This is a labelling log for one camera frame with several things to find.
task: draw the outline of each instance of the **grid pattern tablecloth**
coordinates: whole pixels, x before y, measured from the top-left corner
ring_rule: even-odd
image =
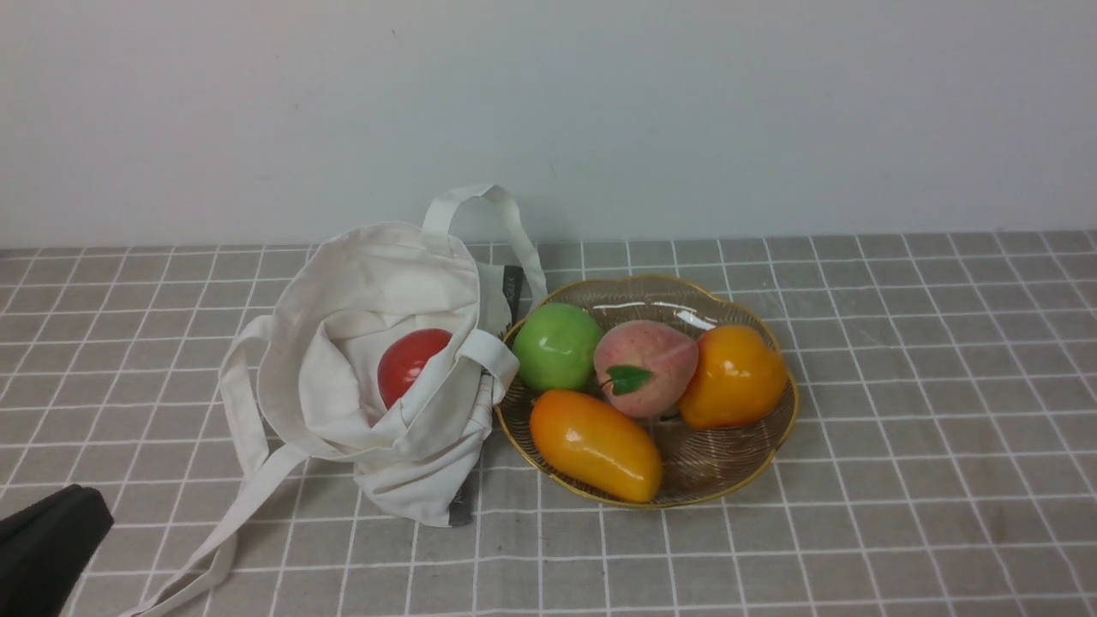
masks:
[[[678,274],[767,319],[803,385],[776,464],[720,502],[620,511],[497,433],[476,523],[442,530],[312,461],[244,528],[230,579],[179,615],[1097,614],[1095,240],[542,245],[551,289]],[[0,515],[79,482],[117,519],[69,615],[135,605],[224,515],[240,472],[216,367],[313,249],[0,257]]]

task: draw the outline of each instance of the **fake apple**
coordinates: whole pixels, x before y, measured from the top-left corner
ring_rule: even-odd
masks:
[[[586,311],[563,303],[538,308],[514,337],[518,375],[534,390],[579,390],[595,372],[602,328]]]
[[[440,328],[425,328],[404,335],[385,349],[377,364],[377,388],[386,410],[404,396],[427,360],[445,349],[452,336]]]

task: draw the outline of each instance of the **white wall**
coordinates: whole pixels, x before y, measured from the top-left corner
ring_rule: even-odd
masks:
[[[0,246],[493,181],[538,239],[1097,226],[1097,3],[0,2]]]

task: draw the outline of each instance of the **wicker bowl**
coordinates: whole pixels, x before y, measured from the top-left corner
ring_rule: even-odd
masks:
[[[675,277],[581,281],[551,294],[545,300],[550,302],[585,310],[606,330],[631,319],[651,319],[697,338],[717,325],[745,324],[757,329],[768,346],[779,349],[773,333],[753,313]],[[524,321],[519,322],[507,333],[508,346],[513,345],[523,324]],[[586,392],[604,400],[593,378]],[[574,493],[615,506],[646,509],[706,502],[745,486],[773,460],[792,431],[800,410],[800,395],[790,373],[777,408],[749,426],[697,431],[674,411],[642,420],[663,456],[664,476],[654,500],[634,504],[573,480],[545,462],[530,436],[530,412],[538,394],[516,378],[495,408],[504,431],[522,456]]]

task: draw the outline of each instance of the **white canvas tote bag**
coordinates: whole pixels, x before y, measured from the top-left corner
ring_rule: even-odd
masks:
[[[451,526],[451,509],[470,507],[454,497],[491,430],[491,405],[518,371],[499,336],[516,317],[521,288],[517,268],[477,263],[449,233],[461,205],[477,198],[494,205],[506,228],[532,305],[545,296],[518,205],[497,186],[440,195],[421,228],[381,223],[321,245],[273,313],[245,327],[222,364],[220,394],[244,469],[236,502],[179,574],[123,617],[166,615],[220,583],[236,531],[308,457],[354,463],[354,481],[369,500],[423,525]],[[382,354],[430,327],[451,332],[450,344],[386,411],[375,380]],[[267,344],[255,394],[245,357],[251,343]],[[260,410],[285,442],[273,453]],[[204,571],[183,583],[195,569]]]

